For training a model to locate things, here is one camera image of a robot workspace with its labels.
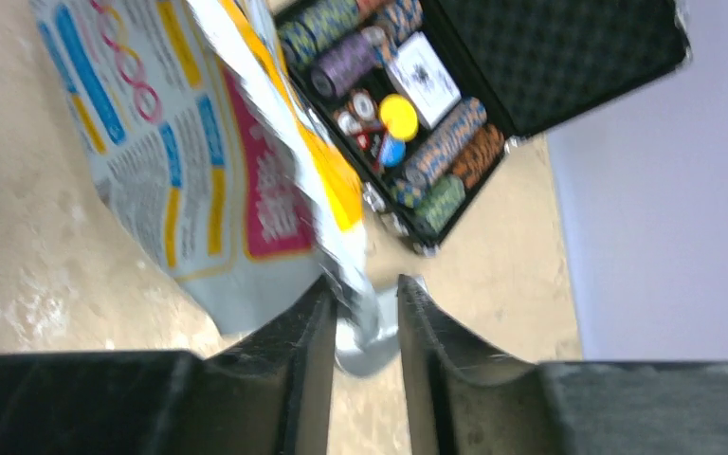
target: yellow stripe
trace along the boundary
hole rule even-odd
[[[164,241],[166,243],[166,264],[169,268],[177,267],[177,217],[180,212],[180,189],[169,191],[169,206],[166,207],[166,226]]]
[[[216,67],[219,70],[219,73],[222,74],[222,68],[223,68],[223,66],[224,66],[225,63],[222,62],[222,59],[220,59],[218,56],[215,57],[215,61],[216,61]],[[232,131],[231,134],[232,135],[235,135],[235,137],[238,138],[239,147],[242,149],[242,152],[240,154],[238,154],[239,157],[241,158],[241,169],[244,170],[245,183],[248,184],[249,183],[249,167],[248,167],[248,161],[246,160],[246,145],[244,143],[244,140],[242,139],[241,128],[239,127],[238,118],[236,117],[236,106],[235,106],[235,104],[233,104],[233,99],[230,97],[228,82],[227,82],[227,79],[225,78],[225,75],[222,74],[220,76],[220,78],[222,80],[220,82],[221,85],[222,85],[222,93],[225,94],[225,100],[227,100],[227,105],[230,107],[230,122],[229,122],[229,124],[232,125],[232,130],[230,130],[229,127],[228,127],[227,128],[227,131],[229,133]],[[248,259],[250,259],[251,258],[251,255],[249,254],[249,250],[247,249],[248,242],[245,242],[245,240],[246,239],[249,239],[249,232],[247,232],[247,222],[246,222],[246,220],[249,219],[249,197],[248,197],[248,194],[251,191],[251,188],[248,188],[246,184],[245,184],[245,187],[242,188],[242,191],[240,192],[240,194],[244,197],[244,201],[239,206],[240,207],[243,207],[244,208],[244,211],[242,211],[242,215],[241,215],[242,216],[242,218],[241,218],[242,221],[241,221],[241,223],[239,223],[239,226],[241,227],[241,231],[242,231],[241,238],[244,239],[244,240],[242,240],[241,248],[244,251],[245,256]]]
[[[176,54],[177,60],[180,61],[180,66],[183,68],[183,73],[185,73],[189,85],[191,88],[198,87],[202,84],[202,75],[199,73],[199,67],[193,59],[183,29],[177,23],[177,12],[174,10],[174,4],[170,0],[158,0],[157,13],[160,14],[160,22],[163,23],[163,28],[166,29],[166,34],[169,35],[174,54]]]
[[[100,155],[105,155],[106,151],[104,149],[104,141],[101,140],[99,131],[97,131],[96,125],[93,124],[93,119],[90,118],[87,109],[85,109],[82,98],[80,98],[78,94],[72,94],[71,100],[74,102],[74,108],[77,110],[77,114],[80,116],[82,125],[85,127],[85,132],[90,137],[91,142],[93,142],[93,147]]]
[[[233,0],[221,0],[221,4],[238,28],[245,43],[263,65],[269,79],[275,84],[281,97],[286,100],[286,105],[291,110],[292,117],[299,128],[300,136],[311,152],[314,166],[319,173],[322,187],[328,197],[338,227],[342,231],[353,228],[364,216],[361,204],[361,183],[358,175],[339,153],[339,150],[331,144],[325,143],[300,122],[295,112],[295,106],[289,102],[290,97],[283,80],[278,74],[278,67],[272,60],[266,46],[261,43],[258,35],[246,21]]]
[[[222,233],[224,217],[222,210],[225,207],[225,170],[214,167],[210,171],[210,180],[213,183],[213,195],[210,199],[210,214],[208,219],[208,254],[213,256],[222,252]]]
[[[127,130],[130,131],[130,133],[133,132],[133,124],[127,121],[127,114],[124,112],[124,106],[121,105],[120,102],[118,102],[118,97],[116,96],[116,91],[113,90],[113,87],[110,84],[107,84],[107,92],[110,94],[110,98],[113,100],[113,104],[116,105],[116,108],[118,109],[118,116],[121,118],[121,123],[126,125]]]
[[[185,3],[185,0],[180,0],[180,6],[185,11],[189,10],[188,5],[186,5],[186,3]],[[198,27],[194,23],[193,17],[191,16],[190,13],[186,14],[186,16],[188,18],[188,25],[189,25],[189,30],[191,31],[191,35],[197,42],[201,43],[201,41],[200,41],[201,32],[199,31]],[[211,60],[215,64],[215,68],[217,71],[221,71],[222,63],[219,59],[216,59],[215,56],[213,56],[213,57],[214,57],[213,59],[207,59],[207,58],[205,59],[206,64],[209,66],[207,71],[208,71],[208,76],[210,79],[210,85],[213,87],[213,91],[215,92],[217,97],[221,97],[221,94],[225,93],[226,100],[228,100],[227,90],[225,88],[225,85],[223,83],[216,81],[216,76],[213,74],[214,72],[211,71],[211,68],[210,68]],[[228,121],[227,108],[224,105],[220,105],[219,112],[221,114],[222,123],[225,126],[225,131],[229,134],[230,126],[229,126],[229,121]],[[239,156],[237,156],[237,154],[228,154],[228,155],[230,156],[230,172],[231,172],[230,177],[233,179],[232,180],[233,188],[232,188],[232,190],[230,192],[230,196],[229,196],[230,197],[230,220],[240,220],[241,217],[238,214],[238,212],[239,212],[240,208],[244,206],[244,204],[238,203],[236,199],[241,198],[243,200],[246,197],[246,188],[245,188],[245,184],[244,184],[244,182],[245,182],[244,171],[241,169],[241,167],[238,164]],[[238,261],[238,256],[236,255],[236,244],[237,243],[238,243],[238,236],[230,235],[230,246],[229,246],[229,253],[227,255],[226,263],[218,264],[213,267],[204,268],[202,270],[198,270],[198,271],[195,271],[195,272],[183,275],[183,276],[174,277],[174,280],[176,282],[183,283],[183,282],[190,282],[193,280],[203,280],[205,278],[211,278],[211,277],[215,277],[217,275],[221,275],[221,274],[230,272],[233,269],[236,261]]]

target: blue stripe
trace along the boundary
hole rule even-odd
[[[199,118],[202,119],[202,126],[205,128],[210,165],[224,167],[225,152],[222,150],[222,138],[219,137],[219,125],[216,123],[216,116],[213,114],[213,106],[210,105],[208,95],[197,100],[196,107],[199,109]]]
[[[60,55],[60,49],[57,48],[57,45],[54,43],[54,38],[51,37],[51,30],[48,29],[48,26],[42,22],[38,22],[38,29],[40,30],[40,36],[43,38],[43,42],[45,43],[45,48],[48,50],[48,55],[51,56],[51,61],[54,62],[54,65],[57,66],[57,72],[60,73],[60,78],[63,79],[63,84],[65,84],[65,90],[68,90],[68,93],[77,93],[77,86],[74,85],[74,80],[71,79],[71,74],[68,73],[68,68],[65,67],[65,63],[63,63],[63,56]]]
[[[183,171],[180,167],[180,154],[177,152],[177,139],[174,138],[174,130],[169,123],[160,125],[160,136],[163,138],[163,146],[166,147],[166,157],[169,158],[169,174],[172,177],[172,186],[183,187]]]
[[[99,114],[107,135],[114,144],[120,144],[127,138],[127,135],[121,126],[113,104],[110,103],[107,93],[93,70],[93,66],[90,64],[87,55],[85,55],[82,41],[80,41],[76,27],[74,27],[71,11],[64,5],[59,5],[56,8],[55,23],[57,24],[57,30],[60,32],[60,37],[63,39],[65,50],[68,51],[68,57],[71,59],[71,63],[74,64],[74,69],[80,76],[82,85],[85,87],[85,91],[90,97],[97,114]]]

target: white wall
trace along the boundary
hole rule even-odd
[[[587,358],[728,358],[728,0],[694,62],[550,134]]]

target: poker chip set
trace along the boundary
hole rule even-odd
[[[563,3],[298,0],[276,17],[295,86],[358,170],[365,200],[417,252],[439,248],[509,138],[542,133],[689,55],[671,0]],[[394,94],[422,127],[385,164],[379,106]]]

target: blue poker chip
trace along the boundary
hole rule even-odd
[[[302,69],[317,57],[314,37],[303,24],[286,23],[278,30],[278,36],[281,38],[281,49],[287,64]]]
[[[358,24],[358,4],[355,0],[320,0],[304,10],[297,21],[313,36],[318,52],[354,29]]]
[[[393,168],[403,161],[404,156],[406,156],[406,142],[386,135],[378,158],[381,164],[387,168]]]
[[[395,4],[387,5],[377,12],[373,23],[383,28],[389,38],[396,43],[402,43],[411,34],[406,13]]]
[[[361,34],[373,46],[375,66],[382,68],[397,56],[397,45],[382,27],[364,27],[361,29]]]
[[[423,7],[419,0],[395,0],[394,3],[406,13],[412,31],[420,28],[423,24]]]
[[[425,192],[406,180],[398,179],[391,185],[390,195],[398,204],[413,209],[423,201]]]

